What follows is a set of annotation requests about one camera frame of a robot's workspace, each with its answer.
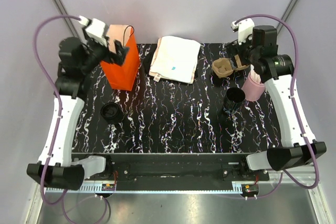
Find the orange paper bag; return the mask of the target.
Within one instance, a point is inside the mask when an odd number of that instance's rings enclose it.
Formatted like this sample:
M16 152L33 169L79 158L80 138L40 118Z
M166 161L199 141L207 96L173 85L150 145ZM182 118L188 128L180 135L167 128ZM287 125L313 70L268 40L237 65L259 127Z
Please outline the orange paper bag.
M114 40L129 47L129 52L122 66L102 62L101 67L113 89L131 91L140 66L134 28L130 25L110 25L107 35L110 38L109 50L111 52L116 53Z

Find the black printed paper cup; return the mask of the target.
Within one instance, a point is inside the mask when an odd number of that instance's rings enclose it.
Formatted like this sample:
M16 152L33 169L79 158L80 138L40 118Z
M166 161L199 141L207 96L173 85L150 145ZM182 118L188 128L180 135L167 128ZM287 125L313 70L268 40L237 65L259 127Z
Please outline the black printed paper cup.
M223 99L223 111L232 114L236 112L245 101L245 93L242 89L232 87L226 90Z

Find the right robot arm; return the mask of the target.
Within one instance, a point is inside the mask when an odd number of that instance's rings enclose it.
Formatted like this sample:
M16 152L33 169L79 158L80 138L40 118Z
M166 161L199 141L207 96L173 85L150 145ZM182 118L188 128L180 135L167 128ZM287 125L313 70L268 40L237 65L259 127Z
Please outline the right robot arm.
M276 171L308 165L322 156L327 147L318 142L305 118L296 87L291 87L294 66L288 55L280 55L277 30L270 25L255 26L250 19L231 28L237 40L225 45L229 56L238 56L244 65L252 65L260 75L273 102L280 126L281 147L250 154L238 167L239 176L250 180L257 170Z

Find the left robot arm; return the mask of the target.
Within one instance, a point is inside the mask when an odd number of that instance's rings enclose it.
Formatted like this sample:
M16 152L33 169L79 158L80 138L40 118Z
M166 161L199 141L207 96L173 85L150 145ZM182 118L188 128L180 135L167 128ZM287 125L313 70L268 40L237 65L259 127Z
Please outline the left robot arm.
M113 167L105 157L93 155L74 162L71 152L77 121L90 87L91 71L101 62L123 65L130 50L118 40L114 45L116 51L111 52L94 39L83 44L79 38L69 37L59 43L60 63L58 78L53 82L54 113L49 134L37 163L28 164L26 170L41 186L78 190L92 175L103 180L113 175Z

